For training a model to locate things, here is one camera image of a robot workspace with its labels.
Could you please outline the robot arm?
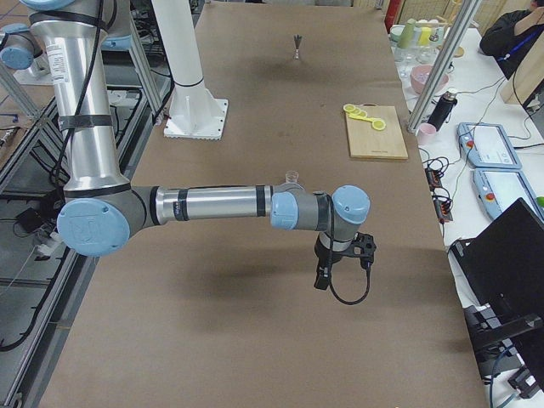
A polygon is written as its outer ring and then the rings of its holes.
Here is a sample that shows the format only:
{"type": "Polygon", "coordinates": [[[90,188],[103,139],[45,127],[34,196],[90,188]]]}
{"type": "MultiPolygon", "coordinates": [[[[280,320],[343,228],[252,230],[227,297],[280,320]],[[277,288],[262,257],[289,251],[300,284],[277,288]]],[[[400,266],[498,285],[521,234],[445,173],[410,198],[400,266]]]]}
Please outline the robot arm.
{"type": "Polygon", "coordinates": [[[332,267],[358,258],[369,270],[376,246],[360,232],[368,195],[353,185],[332,194],[300,184],[166,189],[134,187],[119,168],[101,46],[132,27],[126,1],[30,1],[31,33],[46,48],[68,167],[65,203],[56,228],[77,253],[102,257],[120,250],[143,229],[170,221],[267,217],[283,230],[315,230],[315,287],[332,289],[332,267]]]}

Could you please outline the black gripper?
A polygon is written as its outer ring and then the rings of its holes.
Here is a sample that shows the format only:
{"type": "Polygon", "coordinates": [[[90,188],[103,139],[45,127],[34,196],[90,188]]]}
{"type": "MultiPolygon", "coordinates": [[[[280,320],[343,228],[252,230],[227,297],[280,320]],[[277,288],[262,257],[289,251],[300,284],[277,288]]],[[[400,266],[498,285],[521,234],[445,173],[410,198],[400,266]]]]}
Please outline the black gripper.
{"type": "Polygon", "coordinates": [[[326,290],[332,282],[332,265],[340,261],[340,253],[325,247],[320,241],[314,245],[318,258],[314,288],[326,290]]]}

